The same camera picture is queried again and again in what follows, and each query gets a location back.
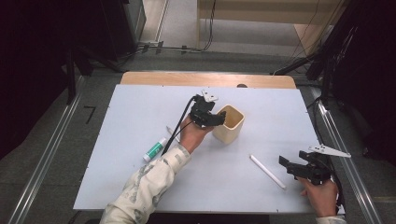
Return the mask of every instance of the square cup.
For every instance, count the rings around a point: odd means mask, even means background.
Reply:
[[[213,135],[224,144],[230,144],[241,132],[245,116],[231,105],[224,106],[219,112],[226,111],[224,124],[216,126]]]

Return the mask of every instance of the glue stick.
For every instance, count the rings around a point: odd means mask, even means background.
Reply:
[[[163,149],[165,144],[166,144],[166,138],[160,139],[160,141],[158,141],[158,143],[156,143],[154,147],[152,147],[148,152],[146,152],[146,154],[143,156],[143,159],[145,159],[146,162],[151,161],[151,159],[154,158],[155,155],[157,155],[158,152],[161,151],[161,149]]]

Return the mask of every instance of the person's left hand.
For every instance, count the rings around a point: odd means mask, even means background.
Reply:
[[[192,122],[187,116],[180,124],[180,128],[185,127],[180,134],[180,144],[191,154],[204,140],[207,133],[212,132],[214,127],[201,128]]]

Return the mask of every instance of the sleeve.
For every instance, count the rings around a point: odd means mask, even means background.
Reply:
[[[318,224],[347,224],[344,216],[317,217]]]
[[[158,160],[141,167],[129,178],[120,197],[107,205],[100,223],[146,223],[175,174],[190,160],[190,153],[176,145]]]

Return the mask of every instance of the gray floor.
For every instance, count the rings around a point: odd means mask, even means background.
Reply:
[[[177,42],[177,47],[182,44],[189,45],[187,42]],[[288,53],[281,53],[277,56],[276,53],[269,54],[269,56],[265,53],[253,54],[248,51],[182,54],[179,51],[163,49],[160,54],[156,54],[155,50],[149,50],[143,54],[136,54],[123,68],[131,71],[217,71],[268,74],[283,67],[285,62],[290,62]],[[311,83],[304,78],[304,72],[305,69],[302,67],[290,75],[294,77],[297,84]],[[77,211],[72,208],[80,181],[99,134],[112,92],[115,85],[120,83],[120,79],[121,74],[106,68],[97,68],[91,77],[84,77],[84,86],[80,90],[81,98],[76,111],[65,130],[24,223],[67,223],[76,214]],[[307,104],[314,100],[310,87],[299,86],[299,89]],[[0,223],[6,223],[16,207],[24,186],[66,110],[66,100],[67,91],[51,105],[26,140],[0,160]],[[92,110],[84,106],[96,106],[88,123],[87,120]],[[364,145],[350,118],[339,109],[334,100],[330,101],[330,108],[339,132],[352,154],[352,160],[375,202],[375,207],[382,217],[383,223],[396,223],[394,213],[396,210],[396,188],[394,188],[396,186],[396,168],[385,161],[363,158],[361,150]],[[331,147],[332,140],[321,119],[318,119],[318,128],[324,137],[324,142]],[[348,223],[366,223],[360,204],[344,174],[341,162],[338,159],[334,159],[333,162],[344,185]],[[99,218],[101,214],[101,211],[84,211],[78,214],[75,223],[86,223],[89,219]],[[313,214],[282,215],[270,216],[270,220],[273,224],[315,223],[314,217]]]

